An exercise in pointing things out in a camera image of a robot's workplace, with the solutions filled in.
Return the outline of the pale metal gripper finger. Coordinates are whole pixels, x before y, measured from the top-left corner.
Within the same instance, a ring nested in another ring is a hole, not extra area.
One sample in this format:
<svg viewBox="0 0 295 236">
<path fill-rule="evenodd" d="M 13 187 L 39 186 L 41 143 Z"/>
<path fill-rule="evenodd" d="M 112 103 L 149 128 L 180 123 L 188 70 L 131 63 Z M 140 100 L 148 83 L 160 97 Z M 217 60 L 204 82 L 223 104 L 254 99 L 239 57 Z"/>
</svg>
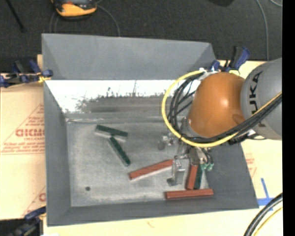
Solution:
<svg viewBox="0 0 295 236">
<path fill-rule="evenodd" d="M 176 166 L 174 163 L 171 167 L 171 176 L 167 178 L 167 184 L 169 186 L 174 186 L 176 184 Z"/>
<path fill-rule="evenodd" d="M 182 184 L 186 168 L 180 160 L 175 161 L 174 184 Z"/>
</svg>

